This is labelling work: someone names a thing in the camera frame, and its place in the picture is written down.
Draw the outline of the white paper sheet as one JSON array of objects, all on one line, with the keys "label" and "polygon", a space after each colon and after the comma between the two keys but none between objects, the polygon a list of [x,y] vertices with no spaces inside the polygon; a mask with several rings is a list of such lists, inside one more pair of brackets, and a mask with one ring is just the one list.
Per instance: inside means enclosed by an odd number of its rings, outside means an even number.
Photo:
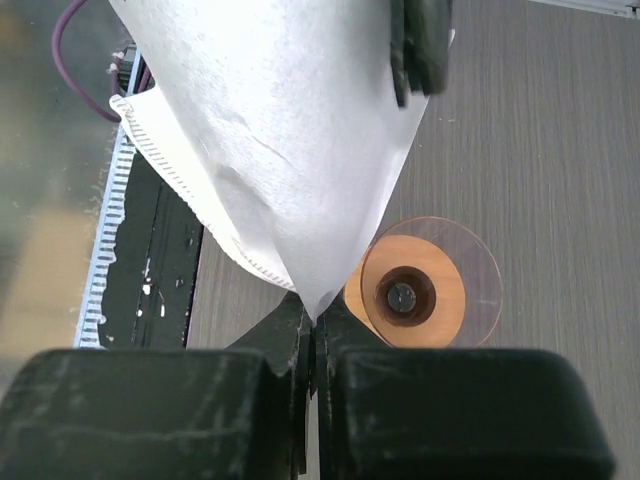
[{"label": "white paper sheet", "polygon": [[428,97],[400,108],[392,1],[116,1],[149,66],[110,103],[238,265],[319,317],[376,233]]}]

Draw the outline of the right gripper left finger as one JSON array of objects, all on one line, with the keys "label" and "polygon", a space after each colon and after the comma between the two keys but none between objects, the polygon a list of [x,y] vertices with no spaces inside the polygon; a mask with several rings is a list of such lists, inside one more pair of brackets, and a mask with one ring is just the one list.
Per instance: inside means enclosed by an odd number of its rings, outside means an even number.
[{"label": "right gripper left finger", "polygon": [[295,479],[312,326],[287,294],[214,350],[56,349],[1,402],[5,479]]}]

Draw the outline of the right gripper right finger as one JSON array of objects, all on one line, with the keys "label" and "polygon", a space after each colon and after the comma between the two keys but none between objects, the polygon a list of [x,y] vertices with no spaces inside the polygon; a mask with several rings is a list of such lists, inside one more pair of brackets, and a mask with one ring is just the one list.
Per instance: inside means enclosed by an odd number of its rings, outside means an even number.
[{"label": "right gripper right finger", "polygon": [[335,301],[317,321],[324,479],[610,479],[584,382],[531,349],[392,348]]}]

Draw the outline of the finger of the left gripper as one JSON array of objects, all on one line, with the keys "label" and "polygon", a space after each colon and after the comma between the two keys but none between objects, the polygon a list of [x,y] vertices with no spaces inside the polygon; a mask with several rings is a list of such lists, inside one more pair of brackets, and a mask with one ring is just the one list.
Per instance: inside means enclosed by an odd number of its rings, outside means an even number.
[{"label": "finger of the left gripper", "polygon": [[390,65],[397,105],[411,93],[428,97],[445,91],[452,38],[450,0],[394,0],[391,6]]}]

